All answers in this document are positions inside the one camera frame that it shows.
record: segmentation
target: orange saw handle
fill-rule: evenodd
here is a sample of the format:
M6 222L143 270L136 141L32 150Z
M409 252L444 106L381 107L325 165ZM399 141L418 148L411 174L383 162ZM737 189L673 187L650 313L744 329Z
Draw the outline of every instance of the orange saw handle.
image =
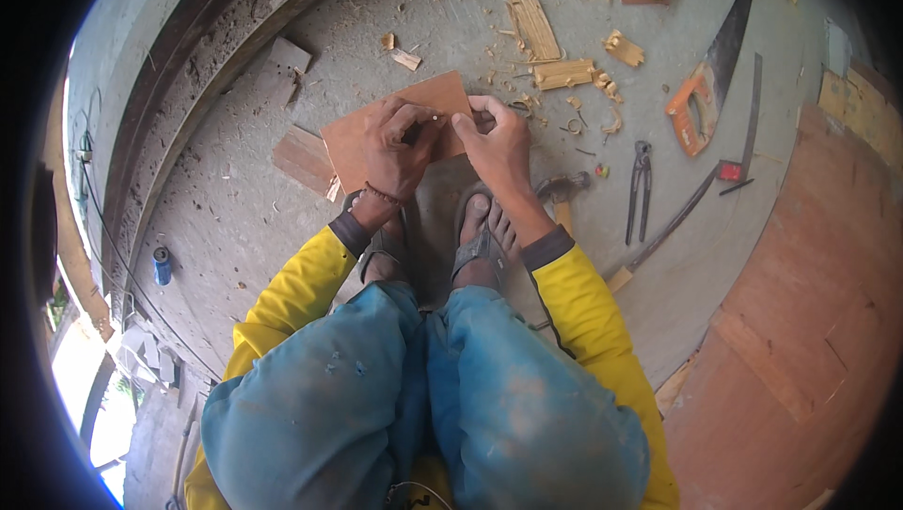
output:
M701 61L693 73L686 77L671 101L665 105L665 113L671 118L674 135L683 151L690 157L702 151L712 140L718 122L718 107L712 85L715 76L708 61ZM690 110L690 97L699 109L699 132Z

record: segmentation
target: beaded bracelet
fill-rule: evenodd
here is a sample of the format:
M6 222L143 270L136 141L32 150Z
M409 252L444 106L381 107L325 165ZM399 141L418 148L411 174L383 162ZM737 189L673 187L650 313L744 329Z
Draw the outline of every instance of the beaded bracelet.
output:
M386 202L390 203L390 205L392 205L394 207L404 208L404 202L402 202L399 199L396 199L395 197L393 197L391 195L387 195L385 192L381 192L381 191L377 190L376 188L373 188L373 185L370 184L370 181L367 181L367 180L364 181L364 188L367 190L368 193L370 193L374 197L385 200Z

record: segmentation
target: yellow sleeve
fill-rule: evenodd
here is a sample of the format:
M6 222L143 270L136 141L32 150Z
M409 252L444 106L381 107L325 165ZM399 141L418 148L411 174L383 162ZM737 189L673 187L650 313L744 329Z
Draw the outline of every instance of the yellow sleeve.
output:
M254 359L325 316L355 263L356 257L329 226L310 238L260 293L245 322L235 324L235 351L223 380L244 375ZM229 510L210 475L202 447L198 447L194 470L185 479L185 504L189 510Z
M680 493L668 466L656 397L633 354L624 318L605 281L578 245L534 270L533 277L561 345L599 384L615 393L617 405L629 406L639 416L651 455L649 483L640 508L679 508Z

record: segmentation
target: blue pants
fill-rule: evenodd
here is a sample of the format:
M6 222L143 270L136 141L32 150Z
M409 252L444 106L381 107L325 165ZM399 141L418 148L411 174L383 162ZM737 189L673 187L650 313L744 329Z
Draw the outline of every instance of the blue pants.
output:
M495 290L424 319L375 282L214 388L201 438L233 510L382 508L431 452L460 509L636 508L649 445L614 401Z

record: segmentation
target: hammer head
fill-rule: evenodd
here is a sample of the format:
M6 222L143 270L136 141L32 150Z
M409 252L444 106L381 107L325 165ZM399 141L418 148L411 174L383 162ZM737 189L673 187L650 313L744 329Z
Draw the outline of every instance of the hammer head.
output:
M539 200L551 198L552 202L564 202L570 200L573 191L590 186L590 174L580 171L573 175L559 175L547 178L536 186L536 196Z

